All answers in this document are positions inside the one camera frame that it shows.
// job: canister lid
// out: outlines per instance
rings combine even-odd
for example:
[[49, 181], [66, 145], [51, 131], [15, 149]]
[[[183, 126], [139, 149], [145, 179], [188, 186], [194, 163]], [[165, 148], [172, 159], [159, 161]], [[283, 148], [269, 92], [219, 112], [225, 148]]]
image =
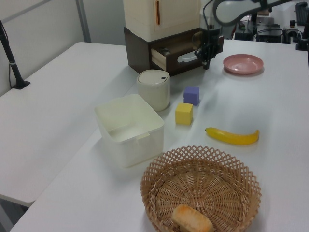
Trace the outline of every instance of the canister lid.
[[146, 70], [143, 71], [138, 81], [147, 85], [157, 85], [165, 82], [169, 78], [169, 73], [161, 70]]

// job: block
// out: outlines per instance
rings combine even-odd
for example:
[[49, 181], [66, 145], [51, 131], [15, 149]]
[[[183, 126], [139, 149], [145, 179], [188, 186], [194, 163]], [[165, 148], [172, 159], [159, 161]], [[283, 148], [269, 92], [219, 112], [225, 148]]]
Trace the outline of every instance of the block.
[[179, 103], [175, 111], [176, 124], [190, 125], [193, 118], [193, 104]]
[[183, 102], [193, 105], [199, 103], [199, 87], [187, 86], [183, 92]]

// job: woven basket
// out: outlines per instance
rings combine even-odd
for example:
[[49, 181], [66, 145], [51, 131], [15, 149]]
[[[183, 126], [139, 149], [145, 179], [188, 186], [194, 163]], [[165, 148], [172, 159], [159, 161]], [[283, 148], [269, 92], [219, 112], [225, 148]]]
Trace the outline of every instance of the woven basket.
[[216, 232], [241, 232], [260, 204], [256, 177], [240, 160], [208, 147], [188, 146], [164, 153], [150, 163], [141, 195], [157, 231], [179, 232], [173, 209], [186, 204], [209, 218]]

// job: drawer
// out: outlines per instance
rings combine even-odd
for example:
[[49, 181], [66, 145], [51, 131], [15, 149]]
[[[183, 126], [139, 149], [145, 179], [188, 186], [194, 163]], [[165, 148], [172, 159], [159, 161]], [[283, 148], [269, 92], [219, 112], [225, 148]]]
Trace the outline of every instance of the drawer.
[[170, 75], [175, 75], [202, 66], [194, 54], [199, 43], [193, 39], [198, 38], [194, 36], [196, 33], [197, 31], [192, 31], [180, 34], [150, 45], [152, 67], [159, 67]]

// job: drawer handle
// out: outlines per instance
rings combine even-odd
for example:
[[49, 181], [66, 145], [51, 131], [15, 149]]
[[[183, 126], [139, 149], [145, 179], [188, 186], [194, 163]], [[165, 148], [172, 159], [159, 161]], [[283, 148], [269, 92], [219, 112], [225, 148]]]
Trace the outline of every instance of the drawer handle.
[[160, 25], [160, 2], [159, 1], [156, 1], [155, 9], [156, 9], [156, 24]]
[[187, 54], [181, 55], [177, 58], [178, 63], [180, 62], [190, 62], [192, 60], [197, 59], [196, 55], [193, 52], [189, 52]]

